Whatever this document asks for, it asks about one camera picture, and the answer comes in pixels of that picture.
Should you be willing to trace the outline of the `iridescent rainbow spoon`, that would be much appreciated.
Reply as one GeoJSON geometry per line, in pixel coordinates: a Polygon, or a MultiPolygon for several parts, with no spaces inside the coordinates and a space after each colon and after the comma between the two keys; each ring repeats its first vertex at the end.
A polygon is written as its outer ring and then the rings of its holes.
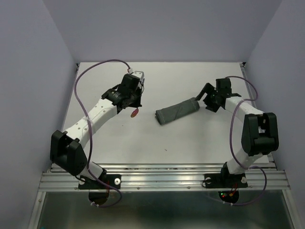
{"type": "Polygon", "coordinates": [[[131,118],[134,118],[139,112],[139,108],[136,108],[130,115],[131,118]]]}

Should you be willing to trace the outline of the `dark grey cloth napkin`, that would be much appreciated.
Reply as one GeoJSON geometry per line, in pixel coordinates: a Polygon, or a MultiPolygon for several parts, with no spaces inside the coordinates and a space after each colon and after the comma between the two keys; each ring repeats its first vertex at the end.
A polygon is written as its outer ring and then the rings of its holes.
{"type": "Polygon", "coordinates": [[[177,119],[197,112],[200,105],[195,98],[155,111],[155,118],[160,125],[166,125],[177,119]]]}

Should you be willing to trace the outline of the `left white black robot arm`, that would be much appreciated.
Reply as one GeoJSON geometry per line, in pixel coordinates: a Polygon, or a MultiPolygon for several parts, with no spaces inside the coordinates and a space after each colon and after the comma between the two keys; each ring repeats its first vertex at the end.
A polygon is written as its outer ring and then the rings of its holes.
{"type": "Polygon", "coordinates": [[[92,145],[93,135],[123,109],[141,107],[144,73],[125,74],[121,83],[108,89],[97,104],[77,123],[63,132],[56,130],[51,136],[50,160],[73,176],[83,176],[101,188],[106,183],[106,171],[91,161],[91,153],[84,148],[92,145]]]}

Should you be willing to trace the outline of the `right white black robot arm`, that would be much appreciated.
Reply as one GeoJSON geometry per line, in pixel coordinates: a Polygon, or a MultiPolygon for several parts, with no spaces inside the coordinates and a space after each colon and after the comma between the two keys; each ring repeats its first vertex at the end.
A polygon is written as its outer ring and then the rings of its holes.
{"type": "Polygon", "coordinates": [[[232,121],[238,118],[243,123],[241,149],[231,153],[233,158],[216,175],[216,181],[224,186],[245,180],[245,171],[257,159],[279,148],[276,115],[256,109],[249,104],[250,99],[233,93],[230,79],[229,76],[216,79],[215,86],[207,83],[195,98],[203,100],[207,110],[215,113],[223,108],[232,114],[232,121]]]}

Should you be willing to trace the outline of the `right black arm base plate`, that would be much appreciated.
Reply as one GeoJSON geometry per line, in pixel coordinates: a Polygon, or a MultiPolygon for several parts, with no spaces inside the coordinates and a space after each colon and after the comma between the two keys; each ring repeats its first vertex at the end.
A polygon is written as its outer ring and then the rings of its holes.
{"type": "Polygon", "coordinates": [[[205,188],[247,188],[247,180],[245,173],[239,175],[222,175],[221,173],[208,173],[204,174],[202,186],[205,188]]]}

